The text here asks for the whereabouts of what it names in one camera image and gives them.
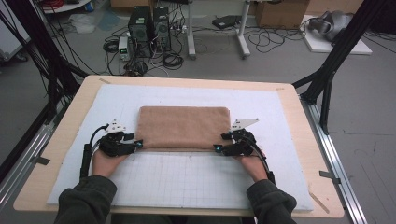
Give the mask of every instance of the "person's arm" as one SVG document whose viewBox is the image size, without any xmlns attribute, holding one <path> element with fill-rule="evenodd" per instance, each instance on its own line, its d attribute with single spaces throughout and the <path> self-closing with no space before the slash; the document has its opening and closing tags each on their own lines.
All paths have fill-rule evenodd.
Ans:
<svg viewBox="0 0 396 224">
<path fill-rule="evenodd" d="M 296 223 L 291 218 L 291 212 L 297 205 L 296 200 L 268 180 L 260 159 L 255 156 L 240 156 L 236 159 L 255 182 L 247 190 L 247 197 L 259 224 Z"/>
<path fill-rule="evenodd" d="M 96 150 L 92 156 L 92 176 L 80 179 L 73 189 L 66 189 L 59 196 L 55 223 L 105 223 L 117 191 L 108 178 L 126 157 L 110 158 Z"/>
</svg>

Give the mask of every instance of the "human hand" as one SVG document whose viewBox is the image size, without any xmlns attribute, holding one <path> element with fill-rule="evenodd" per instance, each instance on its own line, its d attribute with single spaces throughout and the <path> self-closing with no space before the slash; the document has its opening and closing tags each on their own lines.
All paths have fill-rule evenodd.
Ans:
<svg viewBox="0 0 396 224">
<path fill-rule="evenodd" d="M 253 178 L 256 183 L 259 180 L 268 179 L 262 161 L 257 156 L 237 156 L 235 157 L 241 162 L 247 173 Z"/>
<path fill-rule="evenodd" d="M 101 175 L 109 178 L 128 156 L 109 157 L 102 150 L 96 150 L 92 156 L 92 175 Z"/>
</svg>

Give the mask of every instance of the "wooden board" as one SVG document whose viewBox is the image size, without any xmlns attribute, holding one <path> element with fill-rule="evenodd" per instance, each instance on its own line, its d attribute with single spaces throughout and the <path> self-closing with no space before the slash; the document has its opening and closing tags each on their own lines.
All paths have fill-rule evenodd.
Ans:
<svg viewBox="0 0 396 224">
<path fill-rule="evenodd" d="M 199 80 L 155 77 L 86 77 L 73 103 L 67 109 L 64 118 L 49 141 L 43 157 L 50 159 L 47 166 L 38 164 L 23 186 L 14 208 L 20 211 L 57 211 L 57 205 L 48 205 L 47 199 L 58 176 L 67 150 L 72 146 L 78 128 L 92 106 L 94 97 L 102 84 L 124 84 L 142 86 L 201 87 L 232 90 L 276 91 L 281 99 L 290 134 L 297 155 L 303 167 L 309 193 L 315 197 L 314 211 L 293 213 L 295 217 L 342 217 L 344 209 L 337 192 L 328 178 L 320 177 L 319 171 L 328 171 L 324 163 L 315 136 L 309 126 L 296 90 L 290 84 L 260 83 L 242 81 Z M 138 214 L 188 214 L 206 216 L 252 216 L 247 210 L 221 209 L 174 209 L 147 207 L 113 207 L 113 213 Z"/>
</svg>

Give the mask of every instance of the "folded towel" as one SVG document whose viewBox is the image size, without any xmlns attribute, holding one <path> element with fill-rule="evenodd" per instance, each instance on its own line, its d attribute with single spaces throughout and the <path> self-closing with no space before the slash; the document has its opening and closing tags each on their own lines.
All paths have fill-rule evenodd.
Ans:
<svg viewBox="0 0 396 224">
<path fill-rule="evenodd" d="M 156 151 L 208 151 L 232 143 L 221 138 L 230 125 L 226 107 L 142 106 L 134 139 Z"/>
</svg>

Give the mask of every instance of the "dark jacket sleeve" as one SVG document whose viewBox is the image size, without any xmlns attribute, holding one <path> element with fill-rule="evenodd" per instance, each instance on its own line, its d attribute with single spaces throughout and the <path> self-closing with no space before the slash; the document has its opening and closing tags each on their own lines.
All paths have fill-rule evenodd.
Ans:
<svg viewBox="0 0 396 224">
<path fill-rule="evenodd" d="M 297 201 L 271 181 L 256 182 L 247 190 L 247 197 L 259 224 L 296 223 L 291 218 L 291 212 Z"/>
<path fill-rule="evenodd" d="M 92 175 L 59 196 L 55 223 L 105 223 L 117 187 L 111 180 Z"/>
</svg>

